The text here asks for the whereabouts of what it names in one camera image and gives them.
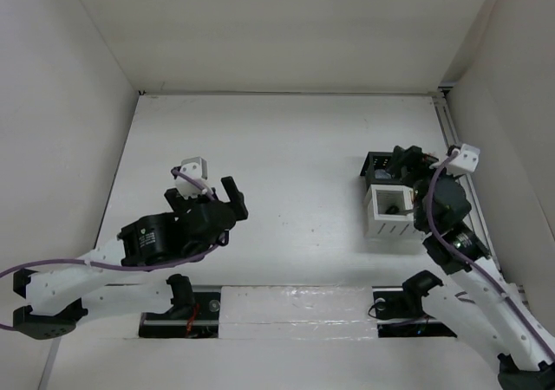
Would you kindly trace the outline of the paper clip jar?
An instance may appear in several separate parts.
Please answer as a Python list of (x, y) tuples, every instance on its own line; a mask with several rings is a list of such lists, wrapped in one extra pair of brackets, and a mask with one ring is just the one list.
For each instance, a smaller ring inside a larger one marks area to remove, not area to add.
[(391, 179), (391, 175), (384, 169), (376, 169), (374, 177), (375, 179)]

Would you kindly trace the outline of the black handled scissors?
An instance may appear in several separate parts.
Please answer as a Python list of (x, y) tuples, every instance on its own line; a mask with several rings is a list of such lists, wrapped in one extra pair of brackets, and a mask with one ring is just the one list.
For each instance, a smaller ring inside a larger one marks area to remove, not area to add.
[(397, 205), (390, 205), (384, 212), (384, 214), (388, 216), (403, 216), (403, 217), (406, 217), (413, 213), (414, 213), (413, 209), (402, 209)]

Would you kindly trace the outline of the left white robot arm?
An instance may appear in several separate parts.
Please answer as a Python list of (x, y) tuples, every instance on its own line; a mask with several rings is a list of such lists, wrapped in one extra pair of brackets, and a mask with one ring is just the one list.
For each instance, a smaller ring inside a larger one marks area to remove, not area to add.
[(169, 212), (139, 218), (82, 257), (10, 270), (12, 289), (25, 301), (14, 310), (10, 330), (37, 341), (52, 340), (83, 323), (136, 312), (193, 322), (199, 305), (187, 276), (172, 274), (151, 284), (122, 281), (133, 274), (197, 263), (227, 246), (231, 229), (248, 218), (244, 194), (232, 177), (221, 180), (226, 200), (198, 181), (187, 183), (198, 193), (167, 190)]

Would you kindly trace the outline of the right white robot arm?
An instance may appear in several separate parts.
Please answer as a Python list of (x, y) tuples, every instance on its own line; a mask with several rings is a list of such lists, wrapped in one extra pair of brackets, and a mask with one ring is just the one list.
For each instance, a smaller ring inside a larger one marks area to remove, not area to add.
[(472, 210), (459, 178), (474, 172), (479, 149), (451, 146), (444, 160), (418, 146), (396, 146), (387, 173), (414, 192), (414, 227), (425, 233), (427, 254), (468, 302), (423, 270), (403, 285), (401, 305), (448, 327), (497, 372), (504, 389), (554, 387), (554, 337), (498, 270), (487, 247), (465, 224)]

